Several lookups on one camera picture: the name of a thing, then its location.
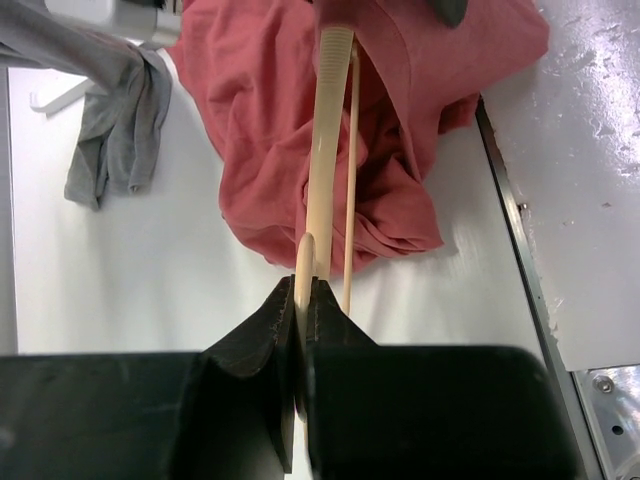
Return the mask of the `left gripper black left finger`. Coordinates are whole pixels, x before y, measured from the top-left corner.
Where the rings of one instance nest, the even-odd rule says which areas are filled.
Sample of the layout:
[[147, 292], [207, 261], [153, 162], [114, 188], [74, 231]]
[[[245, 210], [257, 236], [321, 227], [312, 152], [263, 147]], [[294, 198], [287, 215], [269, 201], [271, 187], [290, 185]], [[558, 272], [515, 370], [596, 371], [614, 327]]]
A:
[[292, 279], [201, 352], [5, 356], [5, 479], [281, 479], [292, 469]]

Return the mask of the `peach plastic hanger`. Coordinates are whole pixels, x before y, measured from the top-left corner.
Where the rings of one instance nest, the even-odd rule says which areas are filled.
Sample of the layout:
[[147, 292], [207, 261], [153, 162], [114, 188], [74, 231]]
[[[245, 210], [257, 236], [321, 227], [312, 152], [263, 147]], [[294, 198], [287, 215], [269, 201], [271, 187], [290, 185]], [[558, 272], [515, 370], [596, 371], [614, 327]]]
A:
[[[333, 248], [334, 186], [337, 150], [347, 81], [352, 81], [348, 146], [344, 292], [338, 302], [329, 284]], [[355, 169], [360, 101], [360, 60], [355, 32], [343, 26], [327, 27], [319, 37], [317, 82], [308, 171], [305, 230], [297, 246], [293, 300], [299, 334], [302, 371], [298, 377], [296, 407], [305, 422], [305, 442], [312, 477], [322, 477], [313, 419], [314, 360], [320, 347], [345, 347], [362, 332], [349, 318], [353, 276]]]

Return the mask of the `red t shirt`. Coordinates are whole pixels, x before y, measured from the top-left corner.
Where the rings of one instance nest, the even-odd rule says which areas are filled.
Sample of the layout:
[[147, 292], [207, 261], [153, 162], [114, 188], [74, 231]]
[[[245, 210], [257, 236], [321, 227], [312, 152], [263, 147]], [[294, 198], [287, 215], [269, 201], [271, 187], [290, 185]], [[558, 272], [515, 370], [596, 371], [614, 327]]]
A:
[[480, 92], [542, 57], [531, 1], [472, 1], [450, 29], [425, 1], [188, 1], [169, 51], [224, 166], [233, 234], [291, 267], [305, 229], [317, 50], [354, 31], [361, 62], [353, 266], [437, 249], [424, 180], [441, 134], [470, 124]]

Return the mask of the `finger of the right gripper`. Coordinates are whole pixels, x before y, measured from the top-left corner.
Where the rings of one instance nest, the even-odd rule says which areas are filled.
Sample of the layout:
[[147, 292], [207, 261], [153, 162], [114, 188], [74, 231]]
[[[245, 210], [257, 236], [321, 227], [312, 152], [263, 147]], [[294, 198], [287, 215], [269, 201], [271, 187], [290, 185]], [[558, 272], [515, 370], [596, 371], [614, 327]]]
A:
[[459, 26], [468, 9], [468, 0], [432, 0], [432, 9], [445, 26]]

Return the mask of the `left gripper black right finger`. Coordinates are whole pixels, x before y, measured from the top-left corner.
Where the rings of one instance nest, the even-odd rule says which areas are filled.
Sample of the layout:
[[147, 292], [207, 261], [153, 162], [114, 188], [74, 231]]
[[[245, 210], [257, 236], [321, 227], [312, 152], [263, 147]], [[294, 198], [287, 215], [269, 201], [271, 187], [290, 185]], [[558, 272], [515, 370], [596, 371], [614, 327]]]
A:
[[381, 346], [315, 280], [306, 334], [317, 479], [574, 479], [548, 374], [498, 345]]

